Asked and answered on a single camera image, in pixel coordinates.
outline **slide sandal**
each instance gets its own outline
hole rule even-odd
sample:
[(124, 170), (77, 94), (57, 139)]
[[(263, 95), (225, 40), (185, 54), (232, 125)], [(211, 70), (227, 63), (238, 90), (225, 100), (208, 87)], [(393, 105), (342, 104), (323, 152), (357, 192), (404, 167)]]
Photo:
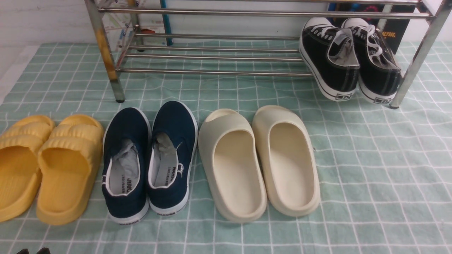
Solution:
[(32, 204), (42, 178), (38, 150), (54, 127), (46, 116), (30, 116), (0, 136), (0, 222), (19, 216)]
[(288, 216), (313, 212), (320, 203), (319, 177), (301, 119), (286, 108), (264, 106), (252, 126), (272, 205)]
[(218, 211), (233, 222), (258, 219), (267, 194), (248, 121), (231, 109), (212, 112), (199, 130), (198, 147)]
[(76, 220), (86, 209), (102, 158), (104, 129), (86, 115), (64, 119), (38, 153), (42, 184), (36, 214), (47, 224)]

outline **shoe rack shelf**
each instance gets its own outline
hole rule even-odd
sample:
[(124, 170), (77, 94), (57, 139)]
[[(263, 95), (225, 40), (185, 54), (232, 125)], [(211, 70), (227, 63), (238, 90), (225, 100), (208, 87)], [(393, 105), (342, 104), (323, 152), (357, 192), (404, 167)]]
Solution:
[[(131, 50), (144, 52), (153, 51), (188, 51), (188, 52), (271, 52), (295, 53), (296, 49), (281, 48), (234, 48), (234, 47), (172, 47), (172, 46), (145, 46), (143, 38), (186, 38), (186, 39), (212, 39), (212, 40), (299, 40), (299, 37), (274, 36), (231, 36), (231, 35), (204, 35), (204, 34), (166, 34), (141, 33), (138, 14), (170, 14), (170, 15), (214, 15), (214, 16), (265, 16), (265, 17), (326, 17), (326, 18), (380, 18), (380, 19), (425, 19), (429, 27), (422, 39), (414, 57), (402, 77), (401, 84), (390, 107), (398, 108), (408, 88), (411, 86), (430, 48), (435, 42), (441, 28), (452, 10), (452, 0), (442, 0), (438, 10), (434, 12), (422, 0), (236, 0), (236, 1), (272, 1), (272, 2), (318, 2), (318, 3), (359, 3), (383, 5), (415, 5), (419, 13), (374, 13), (374, 12), (299, 12), (299, 11), (259, 11), (259, 10), (220, 10), (220, 9), (143, 9), (137, 8), (135, 0), (127, 0), (128, 8), (111, 8), (114, 0), (85, 0), (89, 18), (93, 25), (97, 43), (107, 70), (108, 78), (117, 102), (125, 101), (119, 76), (128, 73), (167, 73), (167, 74), (210, 74), (210, 75), (251, 75), (251, 76), (289, 76), (312, 77), (310, 72), (271, 72), (271, 71), (210, 71), (210, 70), (182, 70), (182, 69), (154, 69), (154, 68), (125, 68), (128, 58), (164, 58), (164, 59), (191, 59), (191, 60), (224, 60), (224, 61), (303, 61), (301, 57), (243, 57), (243, 56), (201, 56), (201, 55), (174, 55), (174, 54), (148, 54), (131, 53)], [(102, 22), (104, 13), (126, 13), (131, 15), (133, 33), (126, 46), (122, 48), (118, 61), (115, 62), (108, 44), (105, 27)]]

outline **mint green cloth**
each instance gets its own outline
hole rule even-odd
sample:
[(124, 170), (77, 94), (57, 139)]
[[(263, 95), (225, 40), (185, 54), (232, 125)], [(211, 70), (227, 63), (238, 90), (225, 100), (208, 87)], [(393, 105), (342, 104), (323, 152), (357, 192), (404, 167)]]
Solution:
[[(298, 46), (297, 42), (267, 41), (203, 45)], [(397, 58), (403, 68), (415, 49), (411, 43), (401, 45)], [(72, 113), (85, 113), (107, 126), (118, 110), (139, 107), (152, 120), (160, 105), (169, 100), (183, 101), (199, 124), (218, 108), (237, 110), (251, 121), (259, 107), (278, 104), (297, 113), (311, 136), (322, 202), (305, 217), (287, 217), (269, 205), (256, 222), (230, 223), (215, 209), (197, 154), (190, 199), (177, 215), (160, 217), (150, 211), (137, 224), (116, 225), (107, 218), (99, 173), (79, 220), (48, 226), (36, 218), (33, 204), (18, 218), (0, 223), (0, 253), (15, 254), (22, 248), (36, 253), (42, 246), (55, 254), (450, 253), (451, 50), (452, 43), (437, 42), (400, 109), (391, 110), (367, 103), (360, 92), (347, 102), (329, 101), (313, 78), (126, 73), (121, 81), (127, 100), (118, 104), (97, 45), (42, 45), (0, 105), (0, 132), (31, 114), (49, 115), (58, 122)], [(306, 70), (303, 63), (129, 59), (127, 64), (172, 69)]]

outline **sneaker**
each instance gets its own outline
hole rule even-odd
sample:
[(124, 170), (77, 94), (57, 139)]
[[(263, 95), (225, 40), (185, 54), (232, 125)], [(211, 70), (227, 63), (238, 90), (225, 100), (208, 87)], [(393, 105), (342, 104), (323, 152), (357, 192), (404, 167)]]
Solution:
[(149, 121), (137, 108), (119, 111), (105, 130), (102, 192), (118, 224), (136, 223), (149, 209), (145, 182), (150, 136)]
[(364, 19), (347, 19), (343, 28), (352, 30), (355, 50), (361, 69), (358, 84), (364, 98), (376, 104), (387, 104), (395, 96), (400, 83), (400, 68), (396, 65), (375, 26)]
[(300, 53), (325, 97), (333, 101), (352, 97), (359, 63), (350, 29), (334, 27), (326, 18), (311, 18), (301, 32)]
[(198, 124), (185, 104), (165, 103), (152, 127), (151, 159), (147, 178), (151, 208), (173, 215), (188, 201), (188, 184), (198, 142)]

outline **shoe sole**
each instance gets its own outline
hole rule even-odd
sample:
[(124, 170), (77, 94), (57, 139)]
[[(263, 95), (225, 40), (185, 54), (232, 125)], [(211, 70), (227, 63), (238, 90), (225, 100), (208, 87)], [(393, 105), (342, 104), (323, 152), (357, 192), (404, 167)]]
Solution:
[(141, 221), (144, 216), (146, 216), (147, 211), (149, 210), (149, 200), (146, 198), (146, 203), (144, 207), (137, 214), (127, 217), (127, 218), (116, 218), (108, 212), (108, 215), (112, 219), (112, 221), (118, 223), (119, 225), (131, 225)]
[[(144, 114), (144, 112), (141, 111), (139, 108), (136, 108), (136, 107), (132, 107), (132, 108), (136, 109), (143, 116), (144, 120), (146, 121), (147, 131), (148, 131), (148, 135), (147, 135), (148, 142), (147, 143), (149, 144), (149, 141), (151, 141), (151, 125), (149, 124), (149, 120), (147, 119), (147, 116)], [(110, 121), (110, 123), (108, 123), (107, 128), (105, 129), (104, 138), (102, 140), (103, 146), (105, 146), (105, 137), (107, 136), (107, 132), (108, 132), (108, 129), (110, 128), (111, 123), (112, 123), (112, 121)], [(149, 199), (146, 197), (146, 202), (145, 202), (144, 207), (141, 209), (141, 211), (139, 211), (135, 215), (132, 215), (127, 218), (116, 218), (110, 214), (110, 211), (108, 212), (108, 215), (110, 216), (112, 221), (114, 221), (120, 225), (131, 225), (131, 224), (141, 221), (141, 219), (144, 218), (144, 216), (146, 216), (148, 210), (149, 210)]]
[(190, 160), (190, 165), (188, 166), (187, 192), (185, 193), (185, 196), (182, 199), (182, 201), (179, 202), (177, 205), (170, 207), (170, 208), (159, 208), (159, 207), (156, 207), (155, 205), (153, 205), (152, 202), (149, 200), (149, 205), (151, 206), (151, 209), (153, 211), (155, 211), (158, 215), (161, 215), (161, 216), (174, 215), (174, 214), (178, 213), (180, 210), (182, 210), (185, 207), (185, 205), (187, 204), (188, 194), (190, 193), (190, 173), (192, 171), (192, 163), (193, 163), (193, 157), (196, 152), (196, 146), (198, 145), (198, 122), (196, 121), (195, 116), (193, 115), (192, 111), (187, 107), (187, 105), (185, 105), (182, 102), (179, 102), (179, 103), (181, 103), (187, 109), (187, 111), (190, 113), (190, 116), (192, 117), (193, 124), (195, 125), (195, 143), (193, 145), (193, 153), (192, 153), (192, 158)]
[(303, 57), (303, 59), (305, 60), (306, 65), (308, 66), (308, 68), (311, 70), (312, 74), (314, 74), (314, 78), (317, 81), (317, 85), (320, 88), (320, 92), (322, 92), (322, 94), (332, 100), (332, 101), (346, 101), (351, 99), (352, 95), (355, 93), (355, 90), (352, 90), (350, 92), (339, 92), (336, 91), (334, 89), (332, 89), (331, 87), (329, 87), (325, 81), (322, 79), (322, 76), (320, 75), (319, 70), (315, 67), (314, 63), (312, 62), (311, 58), (309, 57), (309, 55), (307, 54), (305, 47), (303, 45), (303, 39), (302, 37), (300, 37), (300, 54)]
[(363, 79), (361, 78), (361, 75), (359, 75), (359, 77), (358, 77), (358, 85), (359, 85), (359, 89), (361, 90), (361, 92), (364, 95), (364, 99), (373, 104), (388, 104), (396, 96), (396, 93), (393, 93), (390, 95), (381, 95), (381, 94), (376, 94), (376, 93), (372, 92), (364, 84)]

